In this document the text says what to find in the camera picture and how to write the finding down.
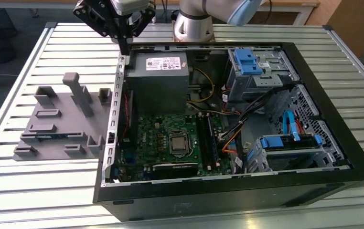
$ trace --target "aluminum profile table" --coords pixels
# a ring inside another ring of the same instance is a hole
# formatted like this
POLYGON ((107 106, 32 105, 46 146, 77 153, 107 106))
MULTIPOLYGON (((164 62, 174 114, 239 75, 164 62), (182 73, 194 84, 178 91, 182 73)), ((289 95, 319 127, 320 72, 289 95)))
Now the aluminum profile table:
MULTIPOLYGON (((364 67, 323 27, 216 25, 217 41, 293 42, 364 149, 364 67)), ((150 25, 135 42, 173 40, 170 24, 150 25)), ((0 109, 0 228, 363 228, 364 187, 315 204, 192 218, 121 223, 93 205, 97 159, 16 162, 14 149, 35 109, 40 85, 67 92, 66 72, 91 92, 113 87, 119 48, 85 24, 46 28, 0 109)))

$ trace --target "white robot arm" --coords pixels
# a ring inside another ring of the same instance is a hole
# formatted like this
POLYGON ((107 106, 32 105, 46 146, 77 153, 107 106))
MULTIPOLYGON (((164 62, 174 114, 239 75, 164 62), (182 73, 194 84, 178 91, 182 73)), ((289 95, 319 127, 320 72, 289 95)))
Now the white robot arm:
MULTIPOLYGON (((176 21, 176 37, 182 42, 205 42, 213 38, 212 16, 243 26, 265 0, 181 0, 176 21)), ((156 16, 154 0, 79 0, 74 14, 102 35, 119 44, 123 55, 130 54, 133 37, 140 36, 156 16), (129 23, 133 13, 140 19, 129 23)))
POLYGON ((228 24, 244 26, 267 0, 181 0, 176 37, 182 42, 213 38, 212 16, 228 24))

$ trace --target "floor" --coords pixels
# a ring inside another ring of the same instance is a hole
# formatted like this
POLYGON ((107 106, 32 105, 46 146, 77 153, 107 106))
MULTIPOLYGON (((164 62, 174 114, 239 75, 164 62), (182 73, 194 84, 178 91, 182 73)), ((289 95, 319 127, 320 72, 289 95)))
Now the floor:
MULTIPOLYGON (((12 43, 18 50, 18 57, 11 62, 0 64, 0 107, 16 78, 15 76, 7 76, 3 74, 19 75, 46 23, 49 21, 81 22, 73 15, 71 10, 42 9, 39 11, 40 16, 38 18, 31 17, 27 9, 8 9, 8 13, 19 30, 18 36, 12 38, 12 43)), ((158 15, 160 17, 157 22, 164 23, 162 21, 165 21, 165 18, 161 18, 162 13, 160 12, 158 15)))

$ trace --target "yellow wire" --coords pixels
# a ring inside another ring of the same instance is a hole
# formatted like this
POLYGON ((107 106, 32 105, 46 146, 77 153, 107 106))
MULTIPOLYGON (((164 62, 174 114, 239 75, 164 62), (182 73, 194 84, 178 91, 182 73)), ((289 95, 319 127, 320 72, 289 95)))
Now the yellow wire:
POLYGON ((233 151, 233 150, 224 150, 222 152, 224 152, 224 153, 235 153, 235 154, 237 153, 237 152, 233 151))
POLYGON ((240 129, 240 130, 236 132, 236 134, 233 135, 233 137, 232 137, 232 138, 231 138, 231 140, 228 141, 228 143, 226 143, 225 147, 222 147, 222 151, 225 151, 225 150, 226 150, 226 148, 228 148, 228 146, 229 146, 231 142, 235 140, 235 138, 236 138, 237 134, 241 132, 241 129, 240 129))
POLYGON ((212 96, 214 95, 216 88, 214 88, 214 84, 213 84, 213 81, 212 81, 209 75, 201 69, 198 69, 198 68, 193 68, 193 69, 196 69, 197 71, 200 71, 205 75, 205 77, 208 78, 208 80, 210 81, 210 84, 212 84, 212 93, 206 98, 200 99, 200 100, 188 100, 188 102, 190 102, 190 103, 200 103, 200 102, 204 102, 212 98, 212 96))

